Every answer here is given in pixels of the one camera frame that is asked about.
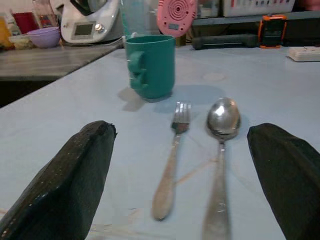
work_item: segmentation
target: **white container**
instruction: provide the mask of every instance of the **white container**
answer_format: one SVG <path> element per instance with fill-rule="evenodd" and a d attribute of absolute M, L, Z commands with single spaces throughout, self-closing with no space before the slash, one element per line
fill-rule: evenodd
<path fill-rule="evenodd" d="M 219 15 L 220 0 L 198 1 L 198 18 L 216 18 Z"/>
<path fill-rule="evenodd" d="M 295 0 L 223 0 L 225 17 L 290 13 Z"/>
<path fill-rule="evenodd" d="M 35 47 L 26 34 L 10 36 L 9 41 L 14 44 L 16 50 L 33 49 Z"/>

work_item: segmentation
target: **spoon bowl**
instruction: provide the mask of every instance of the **spoon bowl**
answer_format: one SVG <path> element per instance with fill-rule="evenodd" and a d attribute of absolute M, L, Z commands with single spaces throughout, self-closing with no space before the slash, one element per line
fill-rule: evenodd
<path fill-rule="evenodd" d="M 219 98 L 208 113 L 206 125 L 219 141 L 234 138 L 241 125 L 236 102 L 228 97 Z"/>

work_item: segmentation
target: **white kitchen appliance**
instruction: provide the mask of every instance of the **white kitchen appliance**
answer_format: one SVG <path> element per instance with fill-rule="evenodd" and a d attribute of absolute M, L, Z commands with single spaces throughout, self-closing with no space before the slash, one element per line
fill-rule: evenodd
<path fill-rule="evenodd" d="M 70 0 L 64 4 L 61 34 L 71 44 L 107 42 L 123 35 L 118 0 Z"/>

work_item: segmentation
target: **clear glass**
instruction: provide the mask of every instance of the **clear glass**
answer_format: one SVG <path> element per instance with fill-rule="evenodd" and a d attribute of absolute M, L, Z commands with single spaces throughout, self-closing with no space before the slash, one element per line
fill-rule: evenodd
<path fill-rule="evenodd" d="M 126 39 L 159 33 L 154 3 L 152 0 L 119 0 Z"/>
<path fill-rule="evenodd" d="M 32 0 L 35 13 L 42 28 L 57 27 L 57 17 L 51 7 L 50 0 Z"/>

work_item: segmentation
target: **orange phone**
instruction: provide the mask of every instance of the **orange phone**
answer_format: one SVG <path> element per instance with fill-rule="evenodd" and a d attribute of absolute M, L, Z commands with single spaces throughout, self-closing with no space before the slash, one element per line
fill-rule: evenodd
<path fill-rule="evenodd" d="M 258 30 L 260 48 L 278 49 L 281 47 L 287 27 L 285 15 L 262 16 Z"/>

